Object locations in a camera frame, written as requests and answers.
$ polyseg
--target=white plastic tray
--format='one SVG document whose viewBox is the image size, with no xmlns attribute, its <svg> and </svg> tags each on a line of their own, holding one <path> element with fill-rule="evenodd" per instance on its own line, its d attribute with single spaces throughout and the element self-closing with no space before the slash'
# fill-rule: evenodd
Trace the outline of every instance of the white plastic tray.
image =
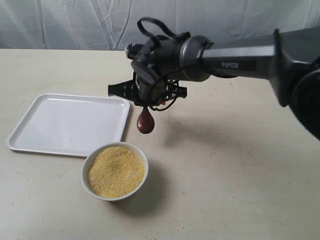
<svg viewBox="0 0 320 240">
<path fill-rule="evenodd" d="M 46 93 L 24 114 L 7 146 L 15 151 L 86 157 L 121 141 L 130 103 L 121 98 Z"/>
</svg>

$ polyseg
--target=table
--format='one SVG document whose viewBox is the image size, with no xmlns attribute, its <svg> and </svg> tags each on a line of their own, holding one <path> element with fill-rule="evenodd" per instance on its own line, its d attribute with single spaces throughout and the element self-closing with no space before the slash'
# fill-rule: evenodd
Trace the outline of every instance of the table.
<svg viewBox="0 0 320 240">
<path fill-rule="evenodd" d="M 188 97 L 124 140 L 150 171 L 132 198 L 91 197 L 83 158 L 17 153 L 6 140 L 43 93 L 107 96 L 131 79 L 123 52 L 0 50 L 0 239 L 319 239 L 320 143 L 278 105 L 266 80 L 181 82 Z"/>
</svg>

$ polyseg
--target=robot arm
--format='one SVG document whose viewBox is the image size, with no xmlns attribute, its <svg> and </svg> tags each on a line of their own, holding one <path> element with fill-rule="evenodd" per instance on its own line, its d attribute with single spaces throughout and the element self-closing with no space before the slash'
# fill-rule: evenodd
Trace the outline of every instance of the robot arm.
<svg viewBox="0 0 320 240">
<path fill-rule="evenodd" d="M 142 25 L 151 22 L 164 35 L 153 35 Z M 298 120 L 320 140 L 320 27 L 213 43 L 188 32 L 174 34 L 161 21 L 142 18 L 138 28 L 149 40 L 130 44 L 133 79 L 109 85 L 108 94 L 138 106 L 162 111 L 187 89 L 179 81 L 203 82 L 221 78 L 249 77 L 269 80 L 281 106 L 290 106 Z M 173 100 L 158 109 L 161 103 Z"/>
</svg>

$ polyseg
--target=white bowl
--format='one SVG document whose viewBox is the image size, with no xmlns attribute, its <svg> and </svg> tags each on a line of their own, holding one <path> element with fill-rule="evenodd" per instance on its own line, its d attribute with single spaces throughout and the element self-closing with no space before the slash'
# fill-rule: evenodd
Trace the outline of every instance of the white bowl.
<svg viewBox="0 0 320 240">
<path fill-rule="evenodd" d="M 140 159 L 140 161 L 142 162 L 143 167 L 144 167 L 144 175 L 143 175 L 142 181 L 140 182 L 139 186 L 137 186 L 132 192 L 128 193 L 127 195 L 124 195 L 121 197 L 115 197 L 115 198 L 106 198 L 106 197 L 102 197 L 102 196 L 95 194 L 94 191 L 91 189 L 91 187 L 89 185 L 89 180 L 88 180 L 88 173 L 89 173 L 90 167 L 91 167 L 95 157 L 102 150 L 104 150 L 106 148 L 110 148 L 110 147 L 123 147 L 123 148 L 129 149 L 130 151 L 132 151 L 133 153 L 135 153 L 137 155 L 137 157 Z M 91 153 L 85 159 L 83 166 L 82 166 L 82 170 L 81 170 L 81 182 L 82 182 L 84 189 L 91 196 L 95 197 L 96 199 L 100 199 L 103 201 L 115 202 L 115 201 L 120 201 L 122 199 L 128 198 L 131 195 L 133 195 L 136 191 L 138 191 L 141 188 L 141 186 L 144 184 L 144 182 L 147 178 L 148 170 L 149 170 L 148 160 L 147 160 L 145 154 L 139 148 L 137 148 L 136 146 L 134 146 L 128 142 L 114 142 L 114 143 L 107 144 L 107 145 L 104 145 L 104 146 L 98 148 L 97 150 L 95 150 L 93 153 Z"/>
</svg>

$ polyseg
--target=yellow granular food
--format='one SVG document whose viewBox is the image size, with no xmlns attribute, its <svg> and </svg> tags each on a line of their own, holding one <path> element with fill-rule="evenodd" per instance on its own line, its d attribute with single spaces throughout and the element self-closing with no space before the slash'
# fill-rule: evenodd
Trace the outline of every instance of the yellow granular food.
<svg viewBox="0 0 320 240">
<path fill-rule="evenodd" d="M 95 194 L 119 198 L 135 190 L 144 173 L 144 166 L 137 155 L 124 147 L 113 146 L 95 157 L 88 179 Z"/>
</svg>

